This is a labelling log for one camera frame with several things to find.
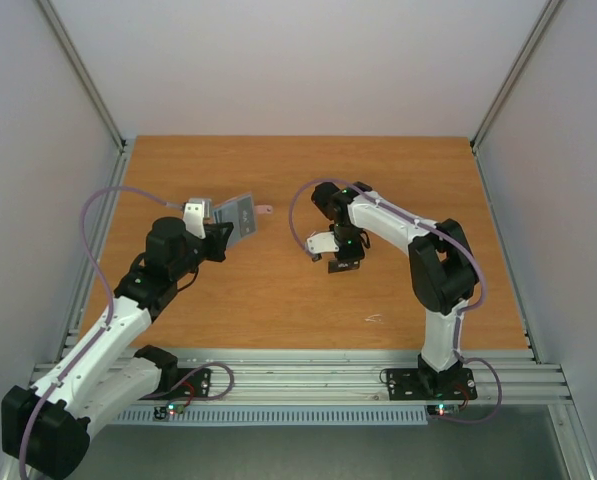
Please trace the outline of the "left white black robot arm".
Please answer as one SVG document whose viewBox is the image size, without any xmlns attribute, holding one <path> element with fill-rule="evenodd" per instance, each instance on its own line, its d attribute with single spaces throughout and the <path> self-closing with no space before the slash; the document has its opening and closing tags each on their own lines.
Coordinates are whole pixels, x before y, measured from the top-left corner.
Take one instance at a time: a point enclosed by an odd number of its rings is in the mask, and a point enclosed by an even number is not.
<svg viewBox="0 0 597 480">
<path fill-rule="evenodd" d="M 232 231 L 230 222 L 203 224 L 192 233 L 180 218 L 157 219 L 144 251 L 74 349 L 32 386 L 14 386 L 5 394 L 2 449 L 17 459 L 20 478 L 30 471 L 67 478 L 123 410 L 177 391 L 178 359 L 158 347 L 143 347 L 120 371 L 109 370 L 174 300 L 183 277 L 198 273 L 204 261 L 225 260 Z"/>
</svg>

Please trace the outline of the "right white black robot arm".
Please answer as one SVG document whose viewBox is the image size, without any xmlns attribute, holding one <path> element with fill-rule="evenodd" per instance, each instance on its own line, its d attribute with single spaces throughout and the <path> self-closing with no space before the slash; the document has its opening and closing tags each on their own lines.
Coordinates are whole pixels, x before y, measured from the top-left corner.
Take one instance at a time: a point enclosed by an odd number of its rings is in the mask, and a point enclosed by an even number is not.
<svg viewBox="0 0 597 480">
<path fill-rule="evenodd" d="M 306 248 L 315 261 L 324 253 L 333 255 L 330 274 L 357 270 L 370 248 L 371 233 L 407 256 L 414 295 L 425 309 L 415 383 L 427 399 L 445 394 L 458 383 L 463 368 L 462 318 L 479 283 L 461 225 L 413 215 L 362 182 L 347 188 L 323 182 L 314 188 L 311 201 L 330 226 L 327 233 L 310 236 Z"/>
</svg>

